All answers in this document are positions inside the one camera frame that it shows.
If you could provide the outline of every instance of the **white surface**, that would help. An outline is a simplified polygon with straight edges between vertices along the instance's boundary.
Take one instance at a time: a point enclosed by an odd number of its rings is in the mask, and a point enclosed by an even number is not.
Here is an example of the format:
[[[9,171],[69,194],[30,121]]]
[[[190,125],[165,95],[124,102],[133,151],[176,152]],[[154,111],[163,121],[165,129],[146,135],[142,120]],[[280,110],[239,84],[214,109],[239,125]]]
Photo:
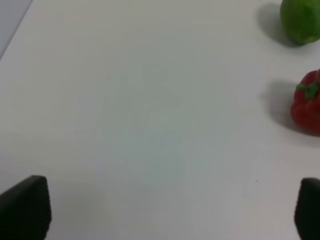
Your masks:
[[[32,0],[0,0],[0,59]]]
[[[298,240],[320,138],[288,118],[320,43],[258,0],[34,0],[0,62],[0,191],[49,181],[48,240]]]

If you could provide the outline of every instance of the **pepper stem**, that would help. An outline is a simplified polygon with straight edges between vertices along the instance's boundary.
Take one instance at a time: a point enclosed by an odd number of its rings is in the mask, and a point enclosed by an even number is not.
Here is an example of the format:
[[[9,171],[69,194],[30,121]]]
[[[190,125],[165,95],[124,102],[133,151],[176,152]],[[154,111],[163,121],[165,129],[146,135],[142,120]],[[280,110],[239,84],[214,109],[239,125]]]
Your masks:
[[[305,91],[306,99],[314,99],[319,91],[319,85],[314,81],[309,85],[298,84],[296,89]]]

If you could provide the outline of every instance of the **bell pepper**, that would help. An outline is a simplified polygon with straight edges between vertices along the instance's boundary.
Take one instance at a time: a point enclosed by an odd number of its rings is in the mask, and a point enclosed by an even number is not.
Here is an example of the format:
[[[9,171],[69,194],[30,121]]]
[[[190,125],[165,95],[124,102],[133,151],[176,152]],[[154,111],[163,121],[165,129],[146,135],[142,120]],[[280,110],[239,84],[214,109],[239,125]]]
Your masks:
[[[296,86],[291,106],[293,121],[320,136],[320,70],[311,71]]]

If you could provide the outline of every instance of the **white table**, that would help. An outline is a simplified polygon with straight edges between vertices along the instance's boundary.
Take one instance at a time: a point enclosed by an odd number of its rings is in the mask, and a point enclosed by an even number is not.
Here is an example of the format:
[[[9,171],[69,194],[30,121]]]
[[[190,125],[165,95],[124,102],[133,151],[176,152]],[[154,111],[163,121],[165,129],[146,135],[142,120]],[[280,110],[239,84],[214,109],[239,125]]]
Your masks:
[[[0,191],[48,178],[48,240],[298,240],[320,43],[267,0],[34,0],[0,62]]]

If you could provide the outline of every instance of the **red bell pepper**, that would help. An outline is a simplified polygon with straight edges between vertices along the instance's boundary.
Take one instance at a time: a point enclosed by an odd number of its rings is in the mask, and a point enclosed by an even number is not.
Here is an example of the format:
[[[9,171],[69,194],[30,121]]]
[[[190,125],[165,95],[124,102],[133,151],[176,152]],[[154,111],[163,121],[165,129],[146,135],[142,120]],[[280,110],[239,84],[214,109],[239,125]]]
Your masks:
[[[291,117],[301,128],[320,135],[320,70],[311,71],[296,86]]]

